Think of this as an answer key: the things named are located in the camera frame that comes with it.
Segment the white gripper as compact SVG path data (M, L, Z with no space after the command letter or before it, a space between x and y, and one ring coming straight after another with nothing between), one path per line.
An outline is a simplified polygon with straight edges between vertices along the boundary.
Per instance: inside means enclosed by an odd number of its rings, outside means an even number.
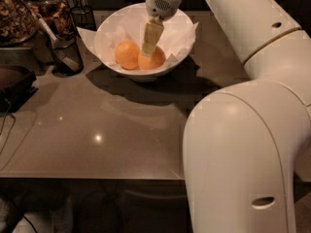
M144 38L142 42L142 54L151 56L164 31L162 18L172 18L182 0L146 0L147 13L150 18L145 25Z

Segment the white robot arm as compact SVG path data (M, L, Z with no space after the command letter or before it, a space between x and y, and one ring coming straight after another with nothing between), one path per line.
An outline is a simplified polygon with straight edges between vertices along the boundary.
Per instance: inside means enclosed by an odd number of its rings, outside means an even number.
M310 38L274 0L205 0L249 79L202 99L183 162L193 233L296 233L294 163L308 148Z

